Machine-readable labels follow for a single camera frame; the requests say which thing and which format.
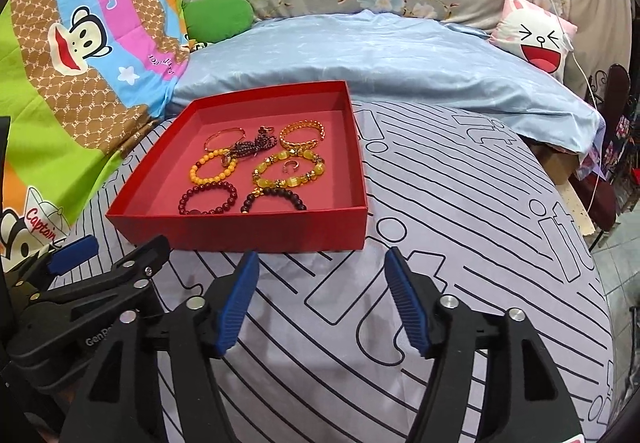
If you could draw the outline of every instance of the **wire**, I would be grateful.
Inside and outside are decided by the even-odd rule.
[[[551,6],[553,7],[554,13],[556,14],[556,19],[558,19],[558,25],[560,26],[560,30],[562,31],[562,37],[564,38],[564,46],[567,48],[568,51],[571,52],[571,56],[574,58],[575,65],[577,65],[578,69],[580,70],[580,73],[584,77],[584,81],[587,83],[587,89],[589,90],[589,94],[591,95],[591,100],[593,101],[593,108],[597,111],[598,106],[596,103],[596,97],[593,94],[593,90],[591,89],[591,84],[589,83],[587,75],[584,73],[582,66],[580,66],[578,59],[575,57],[574,45],[571,42],[571,38],[569,38],[569,36],[564,30],[564,27],[562,26],[562,21],[560,21],[560,14],[558,13],[558,8],[556,8],[556,3],[554,2],[554,0],[549,0],[549,1],[551,2]],[[593,186],[593,195],[591,195],[591,201],[589,203],[589,207],[587,208],[587,214],[589,214],[589,212],[591,211],[591,207],[593,206],[593,201],[596,197],[596,190],[598,189],[599,181],[600,181],[600,176],[596,174],[596,183]]]

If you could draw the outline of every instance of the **jewelry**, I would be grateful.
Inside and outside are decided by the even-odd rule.
[[[217,207],[215,209],[211,209],[209,212],[207,211],[200,212],[197,209],[193,209],[189,211],[186,210],[187,201],[189,201],[189,198],[191,196],[193,196],[194,194],[198,194],[199,192],[212,190],[214,188],[223,188],[224,190],[229,192],[229,198],[224,203],[222,203],[222,206]],[[228,181],[220,181],[217,183],[205,183],[203,185],[196,185],[195,187],[190,188],[187,192],[182,194],[182,198],[180,199],[180,203],[178,204],[178,214],[180,214],[181,216],[184,216],[185,214],[192,214],[192,215],[223,214],[225,212],[228,212],[231,209],[231,207],[233,206],[233,204],[236,202],[237,199],[238,199],[238,191],[236,190],[236,187],[231,185]]]
[[[216,149],[209,152],[208,154],[205,154],[202,158],[197,160],[196,164],[191,166],[191,169],[189,170],[189,179],[191,180],[191,182],[195,183],[196,185],[203,185],[205,183],[217,183],[227,178],[228,176],[231,176],[231,173],[236,170],[236,164],[238,163],[236,162],[236,160],[231,160],[229,162],[229,165],[220,174],[215,176],[215,178],[198,178],[197,175],[198,169],[209,160],[212,160],[216,156],[226,156],[228,152],[228,149]]]
[[[290,156],[305,158],[306,160],[314,162],[315,166],[312,170],[306,172],[306,174],[303,174],[302,176],[291,176],[287,179],[276,179],[276,181],[271,181],[270,179],[261,177],[261,174],[267,170],[270,165],[286,160]],[[271,154],[271,156],[265,158],[264,162],[260,163],[260,165],[254,169],[252,178],[259,188],[284,188],[297,187],[298,185],[303,185],[309,181],[314,181],[318,176],[322,176],[322,174],[324,174],[324,159],[310,149],[303,150],[302,148],[299,148],[283,150],[277,154]]]
[[[260,196],[279,196],[279,197],[283,197],[285,199],[288,199],[289,201],[291,201],[291,203],[293,203],[293,206],[296,208],[296,210],[306,210],[306,206],[305,204],[302,202],[302,199],[300,199],[300,196],[298,196],[298,194],[293,194],[292,191],[284,189],[284,188],[257,188],[256,190],[254,190],[253,192],[251,192],[251,194],[249,194],[246,199],[244,200],[244,203],[242,204],[242,207],[240,208],[240,211],[242,214],[248,214],[249,210],[251,210],[251,207],[254,205],[254,201],[256,198],[259,198]]]
[[[301,143],[292,143],[285,140],[285,136],[287,134],[292,133],[298,129],[315,129],[320,132],[320,140],[309,140],[308,142]],[[315,149],[320,142],[324,140],[324,125],[322,125],[317,120],[302,120],[300,122],[294,122],[293,124],[289,124],[282,131],[280,131],[280,144],[285,149]]]
[[[287,160],[286,162],[284,162],[284,165],[282,166],[282,171],[285,174],[289,173],[289,163],[293,163],[293,172],[298,172],[298,167],[300,166],[300,163],[298,163],[296,160]]]
[[[222,133],[229,133],[230,131],[240,131],[242,133],[242,136],[236,140],[234,143],[232,143],[230,146],[226,147],[227,149],[231,149],[233,146],[235,146],[238,142],[240,142],[240,140],[244,139],[246,137],[246,133],[244,132],[243,128],[228,128],[228,129],[223,129],[222,131],[218,131],[217,133],[212,134],[211,136],[209,136],[205,142],[204,142],[204,152],[213,152],[212,150],[209,150],[209,142],[211,140],[213,140],[214,138],[217,138],[218,136],[220,136],[220,134]]]
[[[276,137],[273,134],[269,134],[273,131],[273,128],[261,126],[258,129],[258,134],[255,139],[247,142],[236,142],[222,159],[222,165],[228,166],[231,160],[238,158],[245,158],[246,156],[255,156],[262,150],[269,150],[277,144]]]

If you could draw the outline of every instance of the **red gift box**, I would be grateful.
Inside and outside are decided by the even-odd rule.
[[[325,139],[313,149],[325,160],[325,171],[314,182],[292,189],[307,210],[297,211],[282,197],[263,196],[255,200],[248,214],[240,213],[244,198],[255,188],[252,172],[273,149],[252,158],[241,158],[229,183],[238,189],[238,201],[224,214],[180,215],[178,202],[193,187],[189,171],[204,155],[206,139],[217,131],[243,128],[252,140],[258,128],[274,128],[278,137],[285,126],[300,120],[317,120],[324,125]],[[239,133],[221,134],[209,149],[228,147]],[[290,142],[317,138],[313,129],[287,135]],[[312,162],[293,158],[302,175]],[[213,158],[198,170],[199,178],[213,178],[224,168]],[[265,178],[284,179],[282,163],[265,171]],[[215,189],[190,198],[188,210],[210,210],[220,206],[228,194]],[[367,196],[356,122],[347,85],[342,81],[273,86],[191,102],[146,156],[114,199],[106,217],[134,245],[158,234],[165,235],[172,248],[203,251],[245,251],[262,253],[340,251],[362,249],[367,225]]]

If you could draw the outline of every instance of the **blue stripe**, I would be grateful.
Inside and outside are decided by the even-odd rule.
[[[117,94],[120,102],[128,108],[146,104],[150,116],[154,118],[162,116],[164,107],[173,94],[178,80],[177,77],[173,77],[170,81],[163,81],[159,74],[146,70],[137,57],[126,51],[111,35],[98,0],[57,0],[57,2],[62,24],[67,28],[71,26],[71,17],[79,6],[87,6],[91,13],[105,24],[107,45],[111,46],[113,51],[104,57],[89,57],[86,61],[90,67],[95,68],[107,81]],[[133,66],[135,74],[140,77],[136,79],[133,85],[126,81],[118,80],[120,75],[119,68],[131,66]]]

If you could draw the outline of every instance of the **green cushion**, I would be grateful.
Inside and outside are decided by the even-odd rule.
[[[190,39],[220,42],[251,28],[254,10],[247,0],[199,0],[184,6]]]

